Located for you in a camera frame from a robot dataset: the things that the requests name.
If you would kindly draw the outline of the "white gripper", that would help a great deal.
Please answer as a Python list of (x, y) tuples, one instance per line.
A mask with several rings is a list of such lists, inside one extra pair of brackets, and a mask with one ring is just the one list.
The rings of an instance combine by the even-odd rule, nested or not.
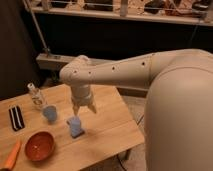
[(71, 87), (71, 99), (73, 102), (74, 116), (78, 116), (81, 106), (87, 106), (93, 113), (97, 113), (90, 85), (78, 85)]

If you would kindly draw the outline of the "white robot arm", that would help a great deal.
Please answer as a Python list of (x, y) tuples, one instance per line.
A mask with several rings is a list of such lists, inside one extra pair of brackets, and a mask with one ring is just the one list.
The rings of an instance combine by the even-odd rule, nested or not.
[(147, 171), (213, 171), (213, 53), (171, 50), (99, 65), (80, 55), (60, 79), (74, 110), (93, 105), (92, 84), (146, 89)]

